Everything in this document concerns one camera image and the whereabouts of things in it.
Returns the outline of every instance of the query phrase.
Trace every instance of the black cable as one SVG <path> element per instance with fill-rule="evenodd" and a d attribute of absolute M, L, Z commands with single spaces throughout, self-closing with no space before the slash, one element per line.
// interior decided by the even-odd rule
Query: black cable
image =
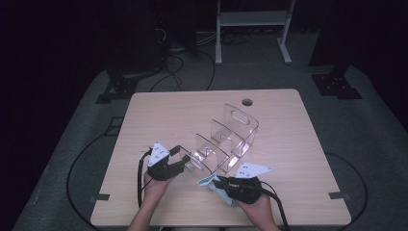
<path fill-rule="evenodd" d="M 265 181 L 261 181 L 261 183 L 262 183 L 262 184 L 266 184 L 268 187 L 270 187 L 270 188 L 273 190 L 273 193 L 275 193 L 276 196 L 278 195 L 278 193 L 276 193 L 276 190 L 275 190 L 270 184 L 268 184 L 268 183 L 265 182 Z"/>
<path fill-rule="evenodd" d="M 146 186 L 147 186 L 148 184 L 150 184 L 150 182 L 151 182 L 152 180 L 153 180 L 153 177 L 150 178 L 149 181 L 147 181 L 147 183 L 143 186 L 143 188 L 141 188 L 141 190 L 144 190 L 144 188 L 146 188 Z"/>
<path fill-rule="evenodd" d="M 209 55 L 208 53 L 206 53 L 206 52 L 204 52 L 204 51 L 200 51 L 200 50 L 197 50 L 197 52 L 202 53 L 202 54 L 208 56 L 208 58 L 210 58 L 211 63 L 212 63 L 212 65 L 213 65 L 213 75 L 211 76 L 210 84 L 209 84 L 209 85 L 207 86 L 207 88 L 205 89 L 205 90 L 208 90 L 208 89 L 210 88 L 211 84 L 212 84 L 213 81 L 214 81 L 214 77 L 216 76 L 216 62 L 214 62 L 213 57 L 211 57 L 211 55 Z"/>
<path fill-rule="evenodd" d="M 138 204 L 139 204 L 139 207 L 141 206 L 141 191 L 143 190 L 143 188 L 141 187 L 141 178 L 143 175 L 143 162 L 144 162 L 144 158 L 146 156 L 149 156 L 151 153 L 152 153 L 152 149 L 144 153 L 143 156 L 141 156 L 139 160 L 139 167 L 138 167 Z"/>
<path fill-rule="evenodd" d="M 112 131 L 113 129 L 106 131 L 104 133 L 102 133 L 101 135 L 99 135 L 98 137 L 96 137 L 93 141 L 91 141 L 79 154 L 78 156 L 75 158 L 74 162 L 71 164 L 71 167 L 69 168 L 69 172 L 68 175 L 66 177 L 66 182 L 65 182 L 65 190 L 66 190 L 66 196 L 68 198 L 69 204 L 71 205 L 72 209 L 74 210 L 74 212 L 78 215 L 79 218 L 81 218 L 81 220 L 83 220 L 88 226 L 90 226 L 91 228 L 93 228 L 94 230 L 99 231 L 99 229 L 93 225 L 89 220 L 87 220 L 79 211 L 78 209 L 75 207 L 75 204 L 72 201 L 71 195 L 69 193 L 69 180 L 71 178 L 71 173 L 72 170 L 75 167 L 75 164 L 77 163 L 77 161 L 81 158 L 81 156 L 85 153 L 85 151 L 91 146 L 93 145 L 96 141 L 98 141 L 100 138 L 104 137 L 107 135 L 108 132 Z"/>
<path fill-rule="evenodd" d="M 216 32 L 208 32 L 206 34 L 210 34 L 209 36 L 206 36 L 204 39 L 201 39 L 200 41 L 197 42 L 197 46 L 209 46 L 209 45 L 214 45 L 216 43 L 216 38 L 217 38 L 217 33 Z"/>
<path fill-rule="evenodd" d="M 238 36 L 238 35 L 233 35 L 233 34 L 227 34 L 222 37 L 222 44 L 223 45 L 228 45 L 228 46 L 238 46 L 242 45 L 244 43 L 252 41 L 252 33 L 250 33 L 249 38 L 244 38 L 243 36 Z"/>
<path fill-rule="evenodd" d="M 152 92 L 153 89 L 154 89 L 157 85 L 159 85 L 164 79 L 166 79 L 166 78 L 168 78 L 168 77 L 174 75 L 175 73 L 177 73 L 178 71 L 180 71 L 180 70 L 183 68 L 183 66 L 184 66 L 184 61 L 183 61 L 181 58 L 177 57 L 177 56 L 172 56 L 172 57 L 178 59 L 178 60 L 181 62 L 181 66 L 180 66 L 178 69 L 176 69 L 176 71 L 170 72 L 170 74 L 168 74 L 167 76 L 165 76 L 165 77 L 163 77 L 162 79 L 160 79 L 159 81 L 157 81 L 157 82 L 150 88 L 149 92 Z"/>
<path fill-rule="evenodd" d="M 283 210 L 282 201 L 279 199 L 277 194 L 275 194 L 273 192 L 270 192 L 268 190 L 265 190 L 265 189 L 261 189 L 261 193 L 264 193 L 264 194 L 272 197 L 276 201 L 276 203 L 278 204 L 279 212 L 280 212 L 281 217 L 282 217 L 283 225 L 285 226 L 285 230 L 290 231 L 291 229 L 289 228 L 289 224 L 288 224 L 288 221 L 286 219 L 285 211 Z"/>
<path fill-rule="evenodd" d="M 184 63 L 184 61 L 183 61 L 181 58 L 179 58 L 179 57 L 174 57 L 174 56 L 169 56 L 169 57 L 179 59 L 182 63 Z M 171 73 L 171 74 L 173 75 L 173 78 L 174 78 L 174 80 L 175 80 L 176 83 L 177 83 L 177 86 L 176 86 L 176 88 L 174 89 L 174 91 L 177 91 L 177 90 L 181 91 L 181 84 L 183 83 L 183 80 L 182 80 L 180 77 L 178 77 L 178 76 L 176 75 L 176 72 L 170 71 L 170 69 L 168 69 L 168 66 L 167 66 L 167 72 L 169 72 L 169 73 Z"/>
<path fill-rule="evenodd" d="M 347 225 L 343 226 L 341 229 L 339 229 L 339 231 L 341 231 L 341 230 L 345 230 L 347 227 L 349 227 L 352 223 L 354 223 L 354 222 L 366 211 L 366 209 L 367 209 L 367 204 L 369 203 L 369 190 L 368 190 L 368 188 L 367 188 L 366 181 L 364 180 L 362 174 L 361 174 L 361 173 L 357 170 L 357 168 L 356 168 L 354 165 L 352 165 L 348 160 L 346 160 L 345 158 L 343 158 L 343 157 L 341 157 L 341 156 L 339 156 L 339 155 L 333 154 L 333 153 L 331 153 L 331 152 L 326 152 L 326 151 L 325 151 L 324 154 L 325 154 L 325 155 L 328 155 L 328 156 L 336 157 L 336 158 L 342 160 L 343 162 L 345 162 L 346 164 L 348 164 L 348 165 L 354 170 L 354 172 L 359 176 L 360 181 L 361 181 L 361 183 L 362 183 L 362 185 L 363 185 L 363 188 L 364 188 L 364 194 L 365 194 L 365 196 L 366 196 L 366 197 L 365 197 L 365 200 L 364 200 L 363 207 L 362 207 L 362 209 L 360 210 L 360 212 L 356 215 L 356 217 L 354 217 L 354 218 L 351 219 L 351 222 L 350 222 L 349 224 L 347 224 Z"/>

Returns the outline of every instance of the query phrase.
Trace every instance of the metal rack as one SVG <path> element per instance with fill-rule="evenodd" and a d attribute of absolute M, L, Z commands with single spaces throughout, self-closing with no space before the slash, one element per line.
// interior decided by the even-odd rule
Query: metal rack
<path fill-rule="evenodd" d="M 291 64 L 292 59 L 286 48 L 286 38 L 291 24 L 295 0 L 291 0 L 287 11 L 274 12 L 231 12 L 221 11 L 221 0 L 217 0 L 217 42 L 216 42 L 216 64 L 222 64 L 221 53 L 221 27 L 223 26 L 268 26 L 283 25 L 282 38 L 277 42 L 281 50 L 285 64 Z"/>

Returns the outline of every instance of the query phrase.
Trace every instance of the cable on floor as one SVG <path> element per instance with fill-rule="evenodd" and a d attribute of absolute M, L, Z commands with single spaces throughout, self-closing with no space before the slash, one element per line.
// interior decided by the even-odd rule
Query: cable on floor
<path fill-rule="evenodd" d="M 159 81 L 157 81 L 157 82 L 150 88 L 149 92 L 152 92 L 153 89 L 156 88 L 156 86 L 159 85 L 163 80 L 165 80 L 165 79 L 168 78 L 168 77 L 174 76 L 175 73 L 179 72 L 179 71 L 183 68 L 183 66 L 184 66 L 184 61 L 183 61 L 183 59 L 181 59 L 181 58 L 179 58 L 179 57 L 177 57 L 177 56 L 170 56 L 170 57 L 179 60 L 179 61 L 181 62 L 180 67 L 178 67 L 174 72 L 171 72 L 171 71 L 170 71 L 170 74 L 166 75 L 165 77 L 163 77 L 162 79 L 160 79 Z M 181 85 L 181 83 L 179 83 L 179 82 L 177 81 L 177 79 L 176 79 L 176 82 L 177 82 L 178 87 L 180 87 L 179 85 Z"/>
<path fill-rule="evenodd" d="M 99 139 L 101 139 L 102 137 L 111 137 L 111 136 L 108 135 L 108 134 L 109 134 L 109 132 L 111 132 L 111 131 L 114 130 L 114 129 L 117 129 L 117 127 L 113 127 L 113 128 L 111 128 L 111 129 L 107 129 L 107 131 L 105 131 L 104 133 L 102 133 L 101 135 L 99 135 L 98 137 L 96 137 L 93 141 L 91 141 L 90 143 L 88 143 L 88 145 L 85 146 L 84 149 L 82 149 L 82 151 L 78 154 L 78 156 L 75 158 L 75 160 L 74 160 L 73 163 L 71 164 L 71 167 L 69 168 L 69 172 L 68 172 L 68 175 L 67 175 L 66 181 L 65 181 L 65 191 L 66 191 L 66 196 L 67 196 L 67 198 L 68 198 L 68 201 L 69 201 L 70 206 L 72 207 L 72 209 L 74 210 L 74 212 L 77 214 L 77 216 L 78 216 L 81 220 L 83 220 L 89 227 L 91 227 L 92 229 L 94 229 L 94 230 L 96 230 L 96 231 L 99 231 L 100 229 L 99 229 L 98 227 L 96 227 L 95 225 L 93 225 L 88 219 L 86 219 L 86 218 L 78 211 L 78 209 L 76 208 L 76 206 L 75 206 L 75 204 L 74 204 L 74 202 L 73 202 L 73 200 L 72 200 L 71 194 L 70 194 L 70 192 L 69 192 L 69 181 L 70 181 L 70 178 L 71 178 L 72 170 L 74 169 L 74 167 L 75 167 L 77 161 L 81 158 L 81 156 L 84 155 L 84 153 L 88 150 L 88 148 L 89 148 L 90 146 L 92 146 L 95 142 L 97 142 L 97 141 L 98 141 Z"/>
<path fill-rule="evenodd" d="M 208 53 L 206 53 L 206 52 L 204 52 L 204 51 L 200 51 L 200 50 L 197 50 L 197 52 L 199 52 L 199 53 L 201 53 L 201 54 L 204 54 L 204 55 L 206 55 L 208 58 L 210 58 L 211 64 L 213 65 L 213 75 L 211 76 L 210 83 L 208 84 L 207 88 L 205 89 L 205 90 L 209 90 L 211 84 L 212 84 L 213 81 L 214 81 L 214 77 L 216 76 L 216 62 L 214 62 L 213 57 L 211 57 L 211 55 L 209 55 Z"/>
<path fill-rule="evenodd" d="M 368 190 L 368 188 L 367 188 L 367 184 L 366 184 L 366 181 L 365 181 L 364 178 L 363 178 L 363 175 L 360 173 L 359 170 L 357 170 L 357 168 L 356 168 L 352 163 L 350 163 L 350 162 L 349 162 L 348 160 L 346 160 L 345 158 L 343 158 L 343 157 L 341 157 L 341 156 L 339 156 L 339 155 L 333 154 L 333 153 L 331 153 L 331 152 L 326 152 L 326 151 L 325 151 L 324 154 L 325 154 L 326 156 L 336 157 L 336 158 L 338 158 L 339 160 L 341 160 L 341 161 L 343 161 L 344 163 L 346 163 L 347 165 L 349 165 L 349 166 L 354 170 L 354 172 L 358 175 L 358 177 L 360 178 L 360 181 L 361 181 L 361 183 L 362 183 L 362 185 L 363 185 L 363 188 L 364 188 L 365 199 L 364 199 L 363 207 L 362 207 L 362 209 L 359 211 L 359 213 L 358 213 L 354 218 L 351 219 L 351 222 L 350 222 L 349 224 L 347 224 L 347 225 L 345 225 L 345 226 L 343 226 L 342 228 L 339 229 L 339 231 L 343 231 L 343 230 L 345 230 L 346 228 L 348 228 L 351 224 L 353 224 L 358 218 L 360 218 L 360 216 L 366 211 L 366 209 L 367 209 L 367 204 L 369 203 L 369 190 Z"/>

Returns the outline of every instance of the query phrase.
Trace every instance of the black tape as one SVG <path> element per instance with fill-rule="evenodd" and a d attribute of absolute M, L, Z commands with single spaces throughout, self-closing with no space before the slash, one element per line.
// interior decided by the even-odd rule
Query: black tape
<path fill-rule="evenodd" d="M 106 137 L 117 137 L 119 136 L 120 128 L 122 127 L 124 117 L 113 117 L 111 123 L 106 129 Z"/>
<path fill-rule="evenodd" d="M 97 200 L 109 200 L 109 194 L 99 194 Z"/>
<path fill-rule="evenodd" d="M 342 193 L 342 192 L 330 192 L 329 193 L 330 199 L 344 199 L 344 200 L 350 200 L 351 197 L 347 193 Z"/>

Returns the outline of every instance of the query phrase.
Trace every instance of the shelf leg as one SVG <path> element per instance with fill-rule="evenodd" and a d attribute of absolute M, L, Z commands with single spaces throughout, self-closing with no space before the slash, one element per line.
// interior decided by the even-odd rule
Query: shelf leg
<path fill-rule="evenodd" d="M 221 1 L 217 1 L 217 41 L 216 41 L 216 64 L 222 64 L 221 53 Z"/>
<path fill-rule="evenodd" d="M 291 56 L 289 55 L 288 49 L 286 48 L 285 42 L 286 42 L 286 38 L 288 36 L 289 26 L 291 25 L 294 3 L 295 3 L 295 0 L 292 0 L 291 4 L 289 5 L 288 13 L 287 13 L 286 19 L 285 19 L 285 26 L 283 28 L 282 38 L 279 38 L 277 40 L 278 45 L 279 45 L 279 49 L 281 50 L 281 53 L 282 53 L 283 59 L 285 61 L 285 64 L 291 64 L 292 63 L 292 59 L 291 59 Z"/>

